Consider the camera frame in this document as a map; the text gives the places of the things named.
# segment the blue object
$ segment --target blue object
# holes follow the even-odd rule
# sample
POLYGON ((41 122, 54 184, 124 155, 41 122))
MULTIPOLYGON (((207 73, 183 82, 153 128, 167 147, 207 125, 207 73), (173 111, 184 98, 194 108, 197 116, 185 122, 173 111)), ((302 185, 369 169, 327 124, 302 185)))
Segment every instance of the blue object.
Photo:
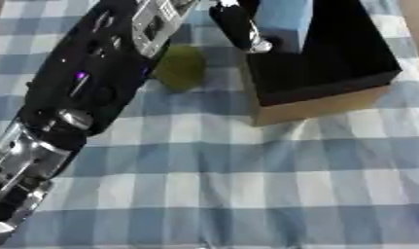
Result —
POLYGON ((264 0, 256 23, 263 35, 283 40, 282 50, 301 53, 313 17, 313 0, 264 0))

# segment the checkered tablecloth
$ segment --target checkered tablecloth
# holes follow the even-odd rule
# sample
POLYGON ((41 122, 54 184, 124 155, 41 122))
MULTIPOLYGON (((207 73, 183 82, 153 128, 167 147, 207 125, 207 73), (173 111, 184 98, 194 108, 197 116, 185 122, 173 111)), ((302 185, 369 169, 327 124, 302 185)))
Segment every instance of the checkered tablecloth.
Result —
MULTIPOLYGON (((174 40, 202 49, 204 84, 147 83, 6 248, 418 249, 419 58, 397 2, 364 3, 404 69, 375 108, 250 127, 235 50, 203 2, 174 40)), ((7 0, 0 132, 92 4, 7 0)))

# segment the tablecloth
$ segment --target tablecloth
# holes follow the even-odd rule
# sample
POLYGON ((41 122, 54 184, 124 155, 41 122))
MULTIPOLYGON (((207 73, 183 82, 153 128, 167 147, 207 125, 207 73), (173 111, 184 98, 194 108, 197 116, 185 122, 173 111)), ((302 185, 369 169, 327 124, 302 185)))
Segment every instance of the tablecloth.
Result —
MULTIPOLYGON (((236 51, 203 2, 174 41, 203 51, 204 83, 148 82, 4 248, 418 249, 419 57, 397 1, 363 2, 404 70, 372 108, 251 127, 236 51)), ((7 0, 0 132, 93 4, 7 0)))

